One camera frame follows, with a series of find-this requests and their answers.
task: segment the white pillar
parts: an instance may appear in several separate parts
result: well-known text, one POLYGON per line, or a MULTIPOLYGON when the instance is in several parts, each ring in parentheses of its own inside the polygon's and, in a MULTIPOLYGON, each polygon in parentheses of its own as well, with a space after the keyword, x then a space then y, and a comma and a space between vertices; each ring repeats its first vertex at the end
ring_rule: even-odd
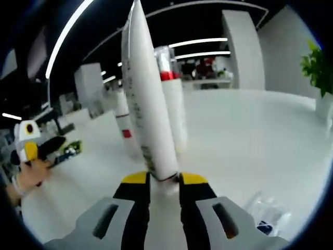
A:
POLYGON ((75 73, 75 86, 82 108, 87 108, 89 102, 98 98, 98 91, 103 87, 100 64, 82 65, 75 73))
POLYGON ((223 10, 222 16, 235 71, 234 86, 239 89, 264 90, 263 57, 250 14, 245 11, 223 10))

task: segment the white planter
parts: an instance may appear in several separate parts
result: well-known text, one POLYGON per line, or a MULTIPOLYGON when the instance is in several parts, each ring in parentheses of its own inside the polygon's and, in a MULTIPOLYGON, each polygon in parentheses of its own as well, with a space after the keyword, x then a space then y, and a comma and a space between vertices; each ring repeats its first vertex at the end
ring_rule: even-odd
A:
POLYGON ((316 115, 325 122, 330 122, 333 117, 333 95, 325 93, 321 96, 321 90, 317 88, 316 115))

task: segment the green leaves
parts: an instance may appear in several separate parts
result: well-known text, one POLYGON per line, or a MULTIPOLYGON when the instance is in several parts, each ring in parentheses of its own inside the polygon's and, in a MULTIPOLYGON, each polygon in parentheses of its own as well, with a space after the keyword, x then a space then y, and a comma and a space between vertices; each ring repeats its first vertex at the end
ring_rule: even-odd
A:
POLYGON ((314 44, 314 42, 312 42, 311 40, 308 39, 308 45, 309 45, 309 49, 311 51, 316 50, 318 47, 314 44))
POLYGON ((308 40, 308 45, 311 53, 307 56, 302 56, 300 66, 305 77, 310 77, 311 86, 321 90, 321 95, 325 93, 333 93, 333 82, 331 72, 333 69, 328 64, 323 51, 316 46, 312 41, 308 40))

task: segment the ceiling light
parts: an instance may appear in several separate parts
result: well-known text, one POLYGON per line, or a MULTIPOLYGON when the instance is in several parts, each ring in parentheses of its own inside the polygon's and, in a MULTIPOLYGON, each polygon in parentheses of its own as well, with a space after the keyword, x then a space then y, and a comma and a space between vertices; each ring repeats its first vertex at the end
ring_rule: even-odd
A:
POLYGON ((19 116, 13 116, 13 115, 10 115, 10 114, 6 114, 6 113, 2 113, 2 116, 3 117, 7 117, 7 118, 11 118, 11 119, 15 119, 15 120, 22 120, 22 117, 19 117, 19 116))
POLYGON ((62 30, 56 45, 53 48, 52 54, 50 56, 50 60, 48 61, 48 65, 46 68, 46 73, 45 73, 45 77, 46 79, 50 78, 50 74, 51 74, 51 70, 53 67, 53 64, 56 60, 57 54, 60 50, 60 47, 63 43, 63 41, 65 40, 68 32, 70 31, 70 29, 73 27, 73 25, 75 24, 75 22, 77 21, 77 19, 80 17, 80 15, 86 10, 86 8, 93 2, 94 0, 85 0, 74 12, 74 14, 71 16, 71 18, 68 20, 68 22, 66 23, 64 29, 62 30))
POLYGON ((112 81, 112 80, 114 80, 115 78, 116 78, 116 76, 111 76, 111 77, 109 77, 109 78, 103 80, 103 83, 107 83, 107 82, 109 82, 109 81, 112 81))
POLYGON ((191 40, 191 41, 187 41, 187 42, 170 44, 169 47, 175 48, 175 47, 180 47, 180 46, 189 45, 189 44, 196 44, 196 43, 227 42, 227 41, 228 41, 228 38, 198 39, 198 40, 191 40))
POLYGON ((213 51, 213 52, 202 52, 202 53, 195 53, 195 54, 188 54, 182 56, 176 56, 177 60, 189 57, 197 57, 197 56, 217 56, 217 55, 230 55, 230 51, 213 51))

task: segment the white wall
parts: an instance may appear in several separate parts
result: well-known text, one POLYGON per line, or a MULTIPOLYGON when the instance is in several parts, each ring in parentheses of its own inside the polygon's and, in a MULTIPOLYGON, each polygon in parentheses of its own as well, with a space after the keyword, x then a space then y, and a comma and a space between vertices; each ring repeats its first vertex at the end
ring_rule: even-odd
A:
POLYGON ((266 90, 315 97, 309 78, 302 75, 301 57, 315 42, 302 19, 288 6, 258 31, 264 58, 266 90))
POLYGON ((231 52, 234 86, 247 90, 264 90, 263 57, 250 14, 245 11, 223 10, 222 15, 231 52))

